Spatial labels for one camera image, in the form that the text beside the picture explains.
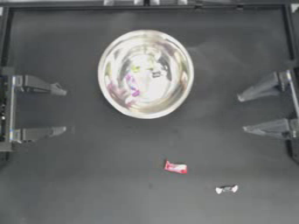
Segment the black tray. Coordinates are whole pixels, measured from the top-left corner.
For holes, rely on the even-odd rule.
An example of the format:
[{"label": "black tray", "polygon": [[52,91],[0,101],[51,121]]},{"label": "black tray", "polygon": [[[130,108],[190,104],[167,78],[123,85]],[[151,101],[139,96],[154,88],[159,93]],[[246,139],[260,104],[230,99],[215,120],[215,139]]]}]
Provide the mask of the black tray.
[{"label": "black tray", "polygon": [[[62,98],[22,95],[16,126],[70,129],[15,146],[1,172],[1,223],[296,222],[299,173],[286,143],[242,130],[288,117],[290,95],[247,103],[236,97],[294,63],[288,6],[16,5],[4,15],[1,66],[70,90]],[[195,65],[186,103],[150,121],[118,113],[98,82],[107,45],[139,29],[172,35]],[[188,175],[166,172],[166,159],[186,163]],[[235,195],[215,193],[226,184],[239,185]]]}]

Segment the metal bowl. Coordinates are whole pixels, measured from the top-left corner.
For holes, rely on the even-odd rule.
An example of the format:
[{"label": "metal bowl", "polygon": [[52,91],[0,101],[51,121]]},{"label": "metal bowl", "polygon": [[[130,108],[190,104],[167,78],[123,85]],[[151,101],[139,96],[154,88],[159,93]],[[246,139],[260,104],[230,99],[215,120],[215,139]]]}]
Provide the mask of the metal bowl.
[{"label": "metal bowl", "polygon": [[179,41],[159,31],[131,31],[107,47],[98,81],[103,95],[127,116],[172,113],[192,88],[192,59]]}]

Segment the pink wrapper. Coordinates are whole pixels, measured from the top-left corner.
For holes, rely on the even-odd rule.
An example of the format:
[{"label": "pink wrapper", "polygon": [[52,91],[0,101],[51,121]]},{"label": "pink wrapper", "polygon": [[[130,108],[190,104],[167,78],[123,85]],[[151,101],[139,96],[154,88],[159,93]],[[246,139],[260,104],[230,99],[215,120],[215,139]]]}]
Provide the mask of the pink wrapper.
[{"label": "pink wrapper", "polygon": [[166,160],[164,169],[168,172],[178,172],[180,174],[187,173],[187,164],[172,164],[168,160]]}]

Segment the bowl rim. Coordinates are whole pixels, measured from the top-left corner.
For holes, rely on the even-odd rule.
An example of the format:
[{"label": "bowl rim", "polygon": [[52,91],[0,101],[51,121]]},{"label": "bowl rim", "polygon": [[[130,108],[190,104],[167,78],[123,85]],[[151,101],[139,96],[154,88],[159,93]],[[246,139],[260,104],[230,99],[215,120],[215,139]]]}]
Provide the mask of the bowl rim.
[{"label": "bowl rim", "polygon": [[[118,45],[118,43],[120,43],[124,39],[128,38],[128,36],[138,36],[139,34],[144,34],[146,32],[151,32],[151,35],[158,35],[160,37],[163,37],[163,39],[168,39],[171,40],[171,42],[174,42],[174,44],[178,46],[178,48],[180,49],[186,60],[187,60],[187,64],[190,67],[190,79],[188,79],[188,83],[187,83],[187,88],[179,98],[179,100],[167,108],[164,108],[163,110],[152,113],[152,114],[143,114],[143,113],[136,113],[132,112],[130,109],[122,107],[118,102],[114,100],[114,98],[111,97],[110,93],[108,93],[108,89],[107,89],[107,85],[106,85],[106,75],[103,75],[102,71],[104,68],[104,64],[107,61],[107,57],[108,54],[111,52],[111,50],[114,50],[115,46]],[[136,30],[136,31],[131,31],[127,32],[126,34],[123,34],[120,37],[118,37],[111,44],[107,46],[106,51],[102,54],[99,63],[98,63],[98,83],[99,83],[99,87],[100,87],[100,91],[104,95],[104,97],[107,98],[107,101],[110,102],[110,104],[114,106],[114,108],[124,115],[135,117],[135,118],[140,118],[140,119],[154,119],[154,118],[159,118],[163,116],[170,115],[183,104],[187,96],[190,95],[191,89],[192,89],[192,83],[194,83],[194,65],[192,65],[192,58],[191,55],[188,54],[183,44],[168,34],[166,34],[162,31],[155,31],[155,30]]]}]

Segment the black frame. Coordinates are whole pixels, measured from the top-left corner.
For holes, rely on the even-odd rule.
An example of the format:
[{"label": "black frame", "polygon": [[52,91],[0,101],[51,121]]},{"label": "black frame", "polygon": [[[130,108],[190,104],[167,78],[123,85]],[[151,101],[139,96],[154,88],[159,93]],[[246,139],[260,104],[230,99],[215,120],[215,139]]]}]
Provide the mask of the black frame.
[{"label": "black frame", "polygon": [[[223,11],[223,10],[280,10],[282,17],[284,21],[284,35],[287,40],[287,47],[290,52],[290,60],[292,61],[291,67],[298,67],[299,63],[299,48],[296,44],[295,36],[295,26],[292,20],[292,9],[290,3],[204,3],[203,1],[190,0],[186,5],[179,5],[178,1],[166,1],[160,5],[150,5],[151,0],[144,0],[143,5],[135,5],[134,1],[126,1],[120,3],[118,0],[112,6],[106,6],[104,1],[87,1],[87,2],[35,2],[35,3],[4,3],[3,4],[3,19],[0,27],[0,68],[7,66],[7,53],[9,48],[9,32],[12,25],[12,15],[15,11],[88,11],[88,10],[103,10],[103,11],[126,11],[126,10],[203,10],[203,11]],[[296,99],[299,99],[299,73],[294,76],[294,93]],[[0,143],[0,147],[4,146],[5,151],[11,150],[11,141],[9,141],[9,130],[12,125],[15,125],[15,115],[11,115],[11,107],[15,104],[12,94],[8,93],[8,107],[5,109],[5,114],[9,115],[5,119],[5,134],[7,138],[4,142]]]}]

